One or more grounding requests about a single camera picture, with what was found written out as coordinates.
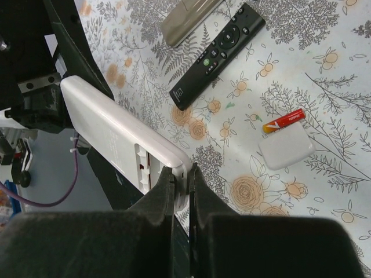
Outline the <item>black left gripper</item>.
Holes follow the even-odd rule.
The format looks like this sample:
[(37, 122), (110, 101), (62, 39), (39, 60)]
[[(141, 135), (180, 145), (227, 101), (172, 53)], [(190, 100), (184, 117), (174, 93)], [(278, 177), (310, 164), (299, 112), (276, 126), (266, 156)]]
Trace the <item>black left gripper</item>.
[(48, 133), (71, 128), (61, 75), (45, 39), (53, 32), (68, 74), (114, 98), (92, 56), (74, 1), (1, 1), (2, 127)]

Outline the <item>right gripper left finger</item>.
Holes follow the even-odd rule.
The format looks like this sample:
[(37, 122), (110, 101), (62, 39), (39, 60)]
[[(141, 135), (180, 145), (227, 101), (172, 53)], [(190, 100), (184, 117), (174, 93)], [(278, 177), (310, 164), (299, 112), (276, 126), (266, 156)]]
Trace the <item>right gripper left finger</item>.
[(126, 210), (22, 213), (1, 233), (2, 277), (173, 277), (168, 167)]

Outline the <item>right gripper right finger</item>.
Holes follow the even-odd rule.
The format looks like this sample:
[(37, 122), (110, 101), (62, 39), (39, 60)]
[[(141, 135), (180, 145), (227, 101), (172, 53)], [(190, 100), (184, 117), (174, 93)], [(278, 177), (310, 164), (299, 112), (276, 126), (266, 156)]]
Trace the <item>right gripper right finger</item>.
[(345, 229), (326, 218), (240, 215), (190, 170), (192, 277), (362, 277)]

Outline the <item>white remote control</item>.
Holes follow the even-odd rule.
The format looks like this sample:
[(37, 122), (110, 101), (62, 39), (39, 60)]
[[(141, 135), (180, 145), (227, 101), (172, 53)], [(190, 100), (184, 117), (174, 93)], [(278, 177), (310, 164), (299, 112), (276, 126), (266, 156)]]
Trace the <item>white remote control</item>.
[(186, 207), (192, 163), (183, 150), (82, 78), (65, 78), (60, 87), (74, 129), (107, 162), (143, 194), (155, 186), (163, 167), (170, 168), (177, 182), (174, 208)]

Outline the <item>white battery cover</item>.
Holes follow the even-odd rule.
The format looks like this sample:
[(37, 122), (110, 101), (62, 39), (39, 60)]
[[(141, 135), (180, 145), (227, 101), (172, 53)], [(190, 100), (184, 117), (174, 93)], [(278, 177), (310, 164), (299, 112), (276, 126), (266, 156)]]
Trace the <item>white battery cover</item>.
[(270, 170), (280, 170), (309, 157), (316, 148), (302, 124), (296, 122), (261, 141), (259, 150)]

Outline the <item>black remote control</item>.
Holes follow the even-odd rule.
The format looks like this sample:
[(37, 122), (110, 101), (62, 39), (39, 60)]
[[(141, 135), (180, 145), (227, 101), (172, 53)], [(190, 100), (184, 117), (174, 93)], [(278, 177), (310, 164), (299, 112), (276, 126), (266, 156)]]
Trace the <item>black remote control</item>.
[(176, 107), (187, 109), (265, 26), (265, 20), (243, 3), (236, 14), (173, 86)]

